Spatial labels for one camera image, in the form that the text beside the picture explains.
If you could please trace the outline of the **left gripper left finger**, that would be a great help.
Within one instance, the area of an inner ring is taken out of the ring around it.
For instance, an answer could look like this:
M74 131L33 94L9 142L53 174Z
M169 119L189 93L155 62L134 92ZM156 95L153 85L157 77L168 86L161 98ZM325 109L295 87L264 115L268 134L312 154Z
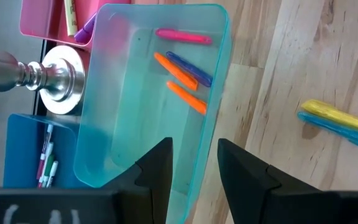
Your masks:
M105 223L165 223L173 176L173 139L163 138L103 189L111 191Z

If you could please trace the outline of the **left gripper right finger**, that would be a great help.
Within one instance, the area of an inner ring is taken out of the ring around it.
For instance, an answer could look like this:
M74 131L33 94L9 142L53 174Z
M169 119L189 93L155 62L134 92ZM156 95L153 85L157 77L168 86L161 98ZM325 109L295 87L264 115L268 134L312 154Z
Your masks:
M218 140L218 163L234 223L331 223L322 191L227 139Z

